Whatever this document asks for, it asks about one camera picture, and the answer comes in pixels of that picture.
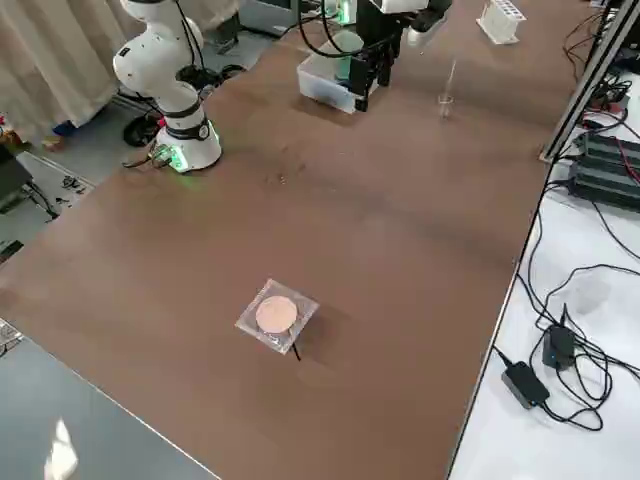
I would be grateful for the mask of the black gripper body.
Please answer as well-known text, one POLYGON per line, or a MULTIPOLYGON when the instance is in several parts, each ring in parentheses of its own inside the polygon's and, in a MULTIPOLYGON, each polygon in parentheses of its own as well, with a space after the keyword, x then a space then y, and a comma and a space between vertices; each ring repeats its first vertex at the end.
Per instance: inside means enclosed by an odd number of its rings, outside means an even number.
POLYGON ((376 1, 358 0, 356 33, 364 41, 368 55, 391 52, 398 56, 403 30, 403 15, 384 13, 376 1))

